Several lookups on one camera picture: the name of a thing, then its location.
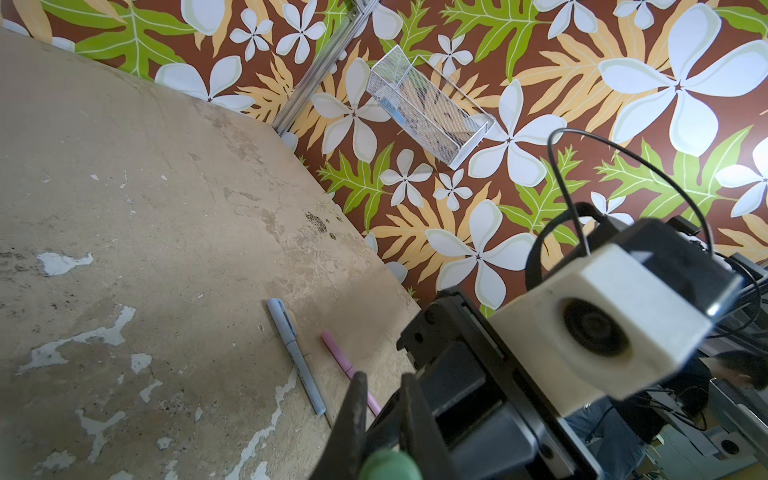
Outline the grey blue pen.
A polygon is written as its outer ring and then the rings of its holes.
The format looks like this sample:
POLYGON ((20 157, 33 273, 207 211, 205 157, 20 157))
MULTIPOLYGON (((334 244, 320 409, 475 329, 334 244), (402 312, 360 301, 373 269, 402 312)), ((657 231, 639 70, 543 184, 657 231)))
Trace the grey blue pen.
POLYGON ((295 364, 298 376, 315 414, 324 415, 326 413, 325 403, 297 342, 297 332, 283 301, 279 298, 269 298, 266 300, 266 306, 281 341, 295 364))

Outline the dark green pen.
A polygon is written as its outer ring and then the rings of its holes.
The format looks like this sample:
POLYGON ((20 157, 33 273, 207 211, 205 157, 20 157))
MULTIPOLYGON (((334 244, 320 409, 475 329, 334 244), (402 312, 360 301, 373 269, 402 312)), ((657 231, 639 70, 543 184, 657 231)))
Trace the dark green pen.
POLYGON ((380 450, 363 463, 359 480, 422 480, 416 462, 407 454, 395 450, 380 450))

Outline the pink pen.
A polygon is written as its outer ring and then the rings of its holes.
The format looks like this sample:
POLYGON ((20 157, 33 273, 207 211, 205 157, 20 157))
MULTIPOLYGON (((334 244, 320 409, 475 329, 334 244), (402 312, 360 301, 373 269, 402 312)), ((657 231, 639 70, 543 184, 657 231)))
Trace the pink pen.
MULTIPOLYGON (((321 333, 320 338, 346 377, 349 380, 352 380, 357 370, 344 354, 331 332, 329 330, 324 330, 321 333)), ((370 392, 367 393, 367 406, 374 417, 377 417, 380 414, 381 406, 370 392)))

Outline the white mesh basket right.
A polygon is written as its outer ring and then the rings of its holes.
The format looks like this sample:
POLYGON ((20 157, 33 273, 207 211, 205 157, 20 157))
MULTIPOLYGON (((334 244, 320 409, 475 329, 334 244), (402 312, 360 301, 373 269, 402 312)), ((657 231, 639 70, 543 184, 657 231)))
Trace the white mesh basket right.
POLYGON ((372 67, 366 91, 435 160, 456 170, 495 124, 493 116, 421 56, 392 47, 372 67))

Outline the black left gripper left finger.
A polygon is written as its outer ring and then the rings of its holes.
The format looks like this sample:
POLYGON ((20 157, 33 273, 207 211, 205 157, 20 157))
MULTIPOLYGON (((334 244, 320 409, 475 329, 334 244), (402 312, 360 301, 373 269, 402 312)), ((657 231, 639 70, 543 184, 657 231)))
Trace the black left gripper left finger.
POLYGON ((358 478, 365 447, 367 393, 366 374, 356 372, 311 480, 358 478))

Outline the aluminium corner post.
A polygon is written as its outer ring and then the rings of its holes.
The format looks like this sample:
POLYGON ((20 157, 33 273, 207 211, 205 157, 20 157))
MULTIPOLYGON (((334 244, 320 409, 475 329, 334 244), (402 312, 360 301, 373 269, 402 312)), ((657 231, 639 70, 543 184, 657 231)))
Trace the aluminium corner post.
POLYGON ((310 68, 272 123, 273 129, 279 136, 286 133, 297 120, 310 97, 325 76, 330 73, 331 67, 338 61, 341 52, 346 50, 355 34, 364 28, 367 20, 372 16, 374 8, 379 5, 379 1, 353 1, 352 5, 351 11, 340 21, 339 27, 313 60, 310 68))

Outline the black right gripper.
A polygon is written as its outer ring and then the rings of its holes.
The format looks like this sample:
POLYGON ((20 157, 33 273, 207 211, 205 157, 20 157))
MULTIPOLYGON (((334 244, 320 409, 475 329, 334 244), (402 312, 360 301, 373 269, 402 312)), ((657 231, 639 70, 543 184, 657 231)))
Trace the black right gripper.
MULTIPOLYGON (((568 415, 554 410, 489 319, 451 287, 414 317, 396 344, 409 355, 459 478, 601 478, 568 415)), ((368 429, 366 453, 402 450, 402 419, 398 390, 368 429)))

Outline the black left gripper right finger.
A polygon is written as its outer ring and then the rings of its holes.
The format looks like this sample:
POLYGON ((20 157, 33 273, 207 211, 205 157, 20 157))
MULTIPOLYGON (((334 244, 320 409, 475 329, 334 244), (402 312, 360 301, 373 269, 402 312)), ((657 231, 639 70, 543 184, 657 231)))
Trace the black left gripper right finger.
POLYGON ((422 479, 458 479, 437 422, 414 374, 401 378, 403 407, 399 446, 416 463, 422 479))

